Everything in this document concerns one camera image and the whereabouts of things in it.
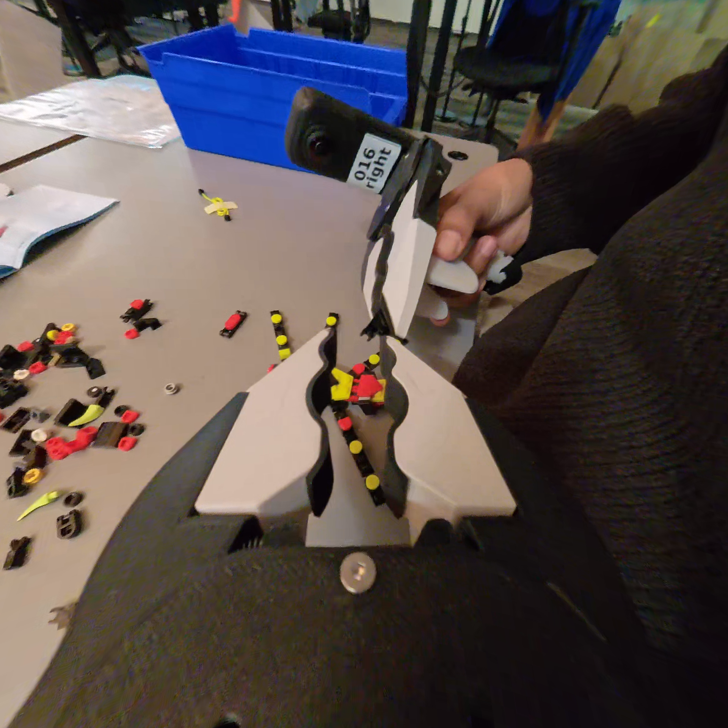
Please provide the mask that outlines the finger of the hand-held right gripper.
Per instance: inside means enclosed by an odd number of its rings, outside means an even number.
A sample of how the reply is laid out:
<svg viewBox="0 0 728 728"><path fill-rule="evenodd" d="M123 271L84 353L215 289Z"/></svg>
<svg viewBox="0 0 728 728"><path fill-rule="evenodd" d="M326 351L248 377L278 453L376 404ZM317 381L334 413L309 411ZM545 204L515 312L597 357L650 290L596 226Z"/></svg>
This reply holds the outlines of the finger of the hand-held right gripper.
<svg viewBox="0 0 728 728"><path fill-rule="evenodd" d="M417 193L418 187L408 189L392 220L392 241L379 290L389 335L398 339L407 339L416 315L438 313L438 297L426 283L435 229L416 216Z"/></svg>
<svg viewBox="0 0 728 728"><path fill-rule="evenodd" d="M393 245L391 226L383 226L376 240L369 241L362 263L362 294L370 315L367 327L392 327L392 318L384 299L388 257Z"/></svg>

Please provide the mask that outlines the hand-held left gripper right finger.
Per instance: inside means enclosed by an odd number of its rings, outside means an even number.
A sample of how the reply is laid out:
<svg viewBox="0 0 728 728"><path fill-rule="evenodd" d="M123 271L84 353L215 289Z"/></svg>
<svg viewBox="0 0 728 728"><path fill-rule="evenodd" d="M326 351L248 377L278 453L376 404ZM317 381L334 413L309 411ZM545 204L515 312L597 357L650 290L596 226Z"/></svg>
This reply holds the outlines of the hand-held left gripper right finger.
<svg viewBox="0 0 728 728"><path fill-rule="evenodd" d="M380 338L386 382L382 488L415 544L431 521L511 517L516 503L467 398L393 337Z"/></svg>

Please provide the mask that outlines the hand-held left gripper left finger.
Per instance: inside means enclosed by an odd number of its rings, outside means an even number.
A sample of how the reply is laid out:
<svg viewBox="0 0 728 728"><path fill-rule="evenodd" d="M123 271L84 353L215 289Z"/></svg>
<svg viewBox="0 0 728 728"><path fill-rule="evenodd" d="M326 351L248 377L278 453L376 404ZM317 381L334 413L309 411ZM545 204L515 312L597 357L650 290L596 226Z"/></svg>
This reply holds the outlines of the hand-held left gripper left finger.
<svg viewBox="0 0 728 728"><path fill-rule="evenodd" d="M330 405L337 329L322 329L244 394L195 509L201 515L255 517L272 535L284 530L307 545L309 519L333 491Z"/></svg>

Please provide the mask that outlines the black yellow lego spider model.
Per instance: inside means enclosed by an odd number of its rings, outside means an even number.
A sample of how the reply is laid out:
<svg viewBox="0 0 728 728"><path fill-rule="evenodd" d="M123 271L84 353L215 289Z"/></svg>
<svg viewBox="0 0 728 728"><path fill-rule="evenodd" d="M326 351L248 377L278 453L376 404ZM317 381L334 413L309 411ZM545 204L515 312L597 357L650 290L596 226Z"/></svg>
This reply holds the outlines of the black yellow lego spider model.
<svg viewBox="0 0 728 728"><path fill-rule="evenodd" d="M280 364L294 352L290 349L282 313L278 310L270 311L270 320L276 333ZM324 329L338 330L339 320L339 314L331 312L326 318ZM327 407L332 410L338 431L341 432L366 490L376 506L386 502L384 489L381 478L369 460L363 441L356 432L350 406L356 405L364 414L369 415L376 414L378 409L384 406L386 382L377 374L379 364L379 355L369 357L348 371L340 369L336 362L330 374L331 402Z"/></svg>

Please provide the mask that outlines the person's right forearm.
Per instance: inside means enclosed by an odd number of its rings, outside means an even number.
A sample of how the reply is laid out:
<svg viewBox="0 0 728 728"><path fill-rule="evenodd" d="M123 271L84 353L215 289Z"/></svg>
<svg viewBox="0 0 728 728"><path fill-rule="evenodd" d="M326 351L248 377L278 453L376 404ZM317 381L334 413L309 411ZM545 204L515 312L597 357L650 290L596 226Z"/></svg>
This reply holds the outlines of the person's right forearm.
<svg viewBox="0 0 728 728"><path fill-rule="evenodd" d="M624 224L726 141L727 49L669 82L656 106L611 105L563 137L515 152L532 170L521 264L564 250L599 254Z"/></svg>

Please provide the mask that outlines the pile of loose lego pieces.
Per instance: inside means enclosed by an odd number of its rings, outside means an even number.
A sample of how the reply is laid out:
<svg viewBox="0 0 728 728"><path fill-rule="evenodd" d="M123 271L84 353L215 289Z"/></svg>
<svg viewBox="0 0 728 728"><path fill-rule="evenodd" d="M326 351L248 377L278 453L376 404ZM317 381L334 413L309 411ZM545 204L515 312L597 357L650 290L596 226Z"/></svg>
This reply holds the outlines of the pile of loose lego pieces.
<svg viewBox="0 0 728 728"><path fill-rule="evenodd" d="M148 298L137 298L128 306L120 319L129 328L124 338L137 339L141 332L156 331L162 322L149 316L154 303ZM86 391L87 402L71 398L53 416L50 425L61 430L72 430L71 437L58 435L49 426L51 413L42 408L18 406L9 415L7 408L17 404L30 394L28 380L43 372L56 369L83 369L89 379L95 381L105 376L105 367L100 359L84 351L77 343L77 325L55 323L46 325L41 335L32 340L20 342L17 346L6 344L2 347L1 405L2 432L16 435L8 451L8 457L17 462L5 481L6 495L16 499L27 495L44 477L49 461L61 461L72 454L87 450L91 446L129 451L135 447L144 426L138 422L140 413L128 405L114 408L116 420L95 423L108 410L116 396L113 387L89 387ZM83 514L78 508L83 493L72 491L48 491L39 496L22 514L18 521L38 509L51 505L63 498L67 513L56 519L56 533L59 539L69 540L83 530ZM19 537L10 541L3 570L19 569L28 557L32 537Z"/></svg>

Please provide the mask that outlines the lego instruction booklet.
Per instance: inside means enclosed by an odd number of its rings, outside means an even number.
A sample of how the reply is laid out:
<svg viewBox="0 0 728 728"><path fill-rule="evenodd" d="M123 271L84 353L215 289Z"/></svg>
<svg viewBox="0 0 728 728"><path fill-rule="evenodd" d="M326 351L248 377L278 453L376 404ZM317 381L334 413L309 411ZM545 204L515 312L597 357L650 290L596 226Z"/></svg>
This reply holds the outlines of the lego instruction booklet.
<svg viewBox="0 0 728 728"><path fill-rule="evenodd" d="M117 199L37 185L1 200L1 278L21 270L28 254L51 236L92 221Z"/></svg>

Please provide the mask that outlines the person's right hand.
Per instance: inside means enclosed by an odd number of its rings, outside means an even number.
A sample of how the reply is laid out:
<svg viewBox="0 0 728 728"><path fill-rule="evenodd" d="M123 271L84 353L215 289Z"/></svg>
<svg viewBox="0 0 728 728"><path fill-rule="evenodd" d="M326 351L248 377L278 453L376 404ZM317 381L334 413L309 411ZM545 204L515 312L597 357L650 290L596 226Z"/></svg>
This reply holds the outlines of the person's right hand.
<svg viewBox="0 0 728 728"><path fill-rule="evenodd" d="M441 198L433 254L463 260L479 282L473 294L443 289L440 296L451 309L477 301L498 252L514 256L527 240L532 184L531 165L513 158L482 169Z"/></svg>

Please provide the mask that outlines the blue plastic bin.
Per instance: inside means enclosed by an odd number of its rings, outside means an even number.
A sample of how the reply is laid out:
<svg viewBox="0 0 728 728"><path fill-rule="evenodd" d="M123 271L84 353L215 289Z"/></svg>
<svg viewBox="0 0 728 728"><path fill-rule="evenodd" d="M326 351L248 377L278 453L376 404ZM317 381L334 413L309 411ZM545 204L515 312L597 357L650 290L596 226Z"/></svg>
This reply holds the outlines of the blue plastic bin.
<svg viewBox="0 0 728 728"><path fill-rule="evenodd" d="M293 98L311 86L393 125L408 102L405 50L220 25L140 48L189 149L297 169Z"/></svg>

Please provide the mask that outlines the black office chair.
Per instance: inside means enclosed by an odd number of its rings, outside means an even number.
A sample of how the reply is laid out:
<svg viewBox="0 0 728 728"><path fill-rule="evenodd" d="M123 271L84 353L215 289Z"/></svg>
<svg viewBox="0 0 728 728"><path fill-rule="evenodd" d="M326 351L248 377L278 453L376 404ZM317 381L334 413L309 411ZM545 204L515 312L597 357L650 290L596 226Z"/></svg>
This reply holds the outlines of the black office chair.
<svg viewBox="0 0 728 728"><path fill-rule="evenodd" d="M466 79L464 88L478 95L476 121L483 97L488 99L484 143L504 139L496 131L499 106L522 93L551 89L563 70L569 46L571 2L503 2L494 32L487 40L463 47L453 69Z"/></svg>

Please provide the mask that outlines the blue jacket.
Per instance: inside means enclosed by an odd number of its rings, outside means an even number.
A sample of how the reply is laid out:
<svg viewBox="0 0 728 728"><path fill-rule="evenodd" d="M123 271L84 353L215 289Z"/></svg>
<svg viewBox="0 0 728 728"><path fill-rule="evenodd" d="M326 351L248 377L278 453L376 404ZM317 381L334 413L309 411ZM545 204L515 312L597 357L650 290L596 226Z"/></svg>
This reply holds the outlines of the blue jacket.
<svg viewBox="0 0 728 728"><path fill-rule="evenodd" d="M542 120L578 85L612 28L620 1L505 1L488 47L505 57L554 66L557 78L537 101Z"/></svg>

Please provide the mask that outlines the clear plastic bag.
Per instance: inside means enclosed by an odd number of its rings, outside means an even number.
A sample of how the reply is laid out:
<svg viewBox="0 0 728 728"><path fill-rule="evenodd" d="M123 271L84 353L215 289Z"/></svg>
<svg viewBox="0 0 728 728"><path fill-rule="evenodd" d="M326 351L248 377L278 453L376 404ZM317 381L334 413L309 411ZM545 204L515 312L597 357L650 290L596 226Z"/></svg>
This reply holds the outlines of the clear plastic bag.
<svg viewBox="0 0 728 728"><path fill-rule="evenodd" d="M92 78L1 105L1 119L87 138L161 149L180 131L152 78Z"/></svg>

